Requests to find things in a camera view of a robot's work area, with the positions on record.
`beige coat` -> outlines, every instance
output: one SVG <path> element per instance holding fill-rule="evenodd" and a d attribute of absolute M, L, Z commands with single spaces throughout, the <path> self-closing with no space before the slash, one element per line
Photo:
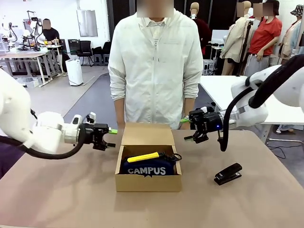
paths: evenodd
<path fill-rule="evenodd" d="M 240 62 L 241 50 L 247 32 L 247 19 L 249 14 L 239 18 L 234 25 L 229 28 L 229 33 L 223 47 L 221 58 L 231 58 L 235 62 Z"/>
<path fill-rule="evenodd" d="M 279 53 L 279 57 L 282 59 L 289 59 L 291 56 L 291 38 L 293 36 L 294 29 L 297 25 L 301 24 L 301 20 L 296 22 L 294 25 L 292 25 L 286 32 L 285 36 L 283 37 L 283 40 L 281 42 L 282 51 L 281 54 Z"/>

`brown box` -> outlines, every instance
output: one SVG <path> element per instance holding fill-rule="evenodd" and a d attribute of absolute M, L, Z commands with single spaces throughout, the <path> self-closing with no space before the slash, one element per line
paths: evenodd
<path fill-rule="evenodd" d="M 115 172 L 116 191 L 181 191 L 179 161 L 176 162 L 175 175 L 172 176 L 120 174 L 124 157 L 154 152 L 165 152 L 171 156 L 176 153 L 170 127 L 155 123 L 126 123 Z"/>

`office chair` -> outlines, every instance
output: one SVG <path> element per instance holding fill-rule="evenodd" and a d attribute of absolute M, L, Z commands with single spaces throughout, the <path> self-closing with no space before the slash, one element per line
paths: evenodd
<path fill-rule="evenodd" d="M 94 61 L 92 60 L 91 56 L 93 56 L 92 50 L 91 50 L 91 42 L 88 40 L 81 40 L 80 41 L 80 50 L 77 50 L 77 56 L 82 57 L 82 66 L 84 65 L 85 57 L 88 58 L 90 67 L 94 66 Z"/>

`stapler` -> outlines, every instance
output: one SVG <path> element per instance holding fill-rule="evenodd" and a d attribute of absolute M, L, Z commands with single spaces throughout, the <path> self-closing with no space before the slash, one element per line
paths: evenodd
<path fill-rule="evenodd" d="M 222 185 L 234 179 L 240 178 L 242 174 L 240 174 L 239 171 L 241 171 L 242 169 L 243 167 L 238 163 L 230 165 L 229 167 L 216 174 L 214 181 L 218 185 Z"/>

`person's hand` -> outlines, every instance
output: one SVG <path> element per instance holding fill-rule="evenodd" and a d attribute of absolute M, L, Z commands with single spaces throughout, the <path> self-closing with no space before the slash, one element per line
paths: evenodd
<path fill-rule="evenodd" d="M 259 52 L 257 53 L 257 55 L 256 55 L 256 60 L 259 62 L 259 61 L 261 61 L 262 60 L 262 58 L 263 58 L 263 55 L 264 55 L 264 50 L 259 50 Z"/>
<path fill-rule="evenodd" d="M 124 121 L 117 121 L 117 126 L 118 126 L 118 129 L 124 129 L 125 122 Z"/>
<path fill-rule="evenodd" d="M 190 122 L 185 122 L 180 126 L 181 130 L 190 130 Z"/>

